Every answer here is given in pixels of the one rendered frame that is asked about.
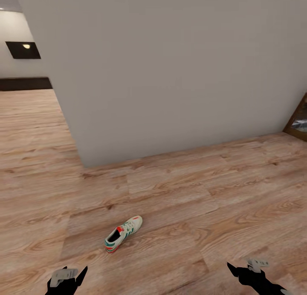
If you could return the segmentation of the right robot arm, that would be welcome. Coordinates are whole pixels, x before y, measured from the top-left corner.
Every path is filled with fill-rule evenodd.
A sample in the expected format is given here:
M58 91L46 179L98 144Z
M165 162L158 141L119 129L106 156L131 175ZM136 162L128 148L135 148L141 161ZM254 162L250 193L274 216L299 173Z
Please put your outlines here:
M253 287L260 295L295 295L279 284L272 284L266 277L265 272L260 267L270 267L268 260L249 258L248 268L237 267L227 262L234 277L239 278L242 285Z

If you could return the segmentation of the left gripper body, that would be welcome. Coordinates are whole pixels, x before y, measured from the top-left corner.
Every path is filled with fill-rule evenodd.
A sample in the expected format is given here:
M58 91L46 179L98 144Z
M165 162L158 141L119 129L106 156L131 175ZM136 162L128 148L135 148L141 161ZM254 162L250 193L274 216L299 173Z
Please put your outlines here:
M48 291L45 295L74 295L76 292L75 278L70 278L59 283L57 287L50 287L51 279L48 281Z

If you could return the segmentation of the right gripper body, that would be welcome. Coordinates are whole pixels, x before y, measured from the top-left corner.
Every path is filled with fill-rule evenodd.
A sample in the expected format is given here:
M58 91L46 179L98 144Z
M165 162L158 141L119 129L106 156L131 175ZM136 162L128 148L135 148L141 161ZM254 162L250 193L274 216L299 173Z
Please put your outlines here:
M250 271L248 268L238 267L238 277L242 285L253 287L261 295L259 285L263 280L267 280L264 271L261 270L261 273L256 273Z

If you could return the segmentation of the gym shoe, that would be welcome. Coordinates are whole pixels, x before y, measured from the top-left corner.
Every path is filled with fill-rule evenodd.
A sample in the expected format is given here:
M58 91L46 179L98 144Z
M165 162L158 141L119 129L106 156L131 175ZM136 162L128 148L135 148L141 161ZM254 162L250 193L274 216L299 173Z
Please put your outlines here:
M127 236L134 234L142 225L142 217L134 216L105 238L104 245L108 253L113 253Z

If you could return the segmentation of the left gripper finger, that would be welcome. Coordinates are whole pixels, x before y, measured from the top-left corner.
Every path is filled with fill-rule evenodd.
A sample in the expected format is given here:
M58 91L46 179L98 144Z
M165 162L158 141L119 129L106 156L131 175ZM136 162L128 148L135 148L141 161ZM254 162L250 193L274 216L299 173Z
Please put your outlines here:
M85 277L85 274L86 274L87 270L88 270L88 267L86 266L86 267L84 268L84 270L80 273L80 275L76 278L76 281L75 281L76 290L77 290L78 286L81 285L81 283L82 283L82 281L83 281L83 279L84 279L84 277Z

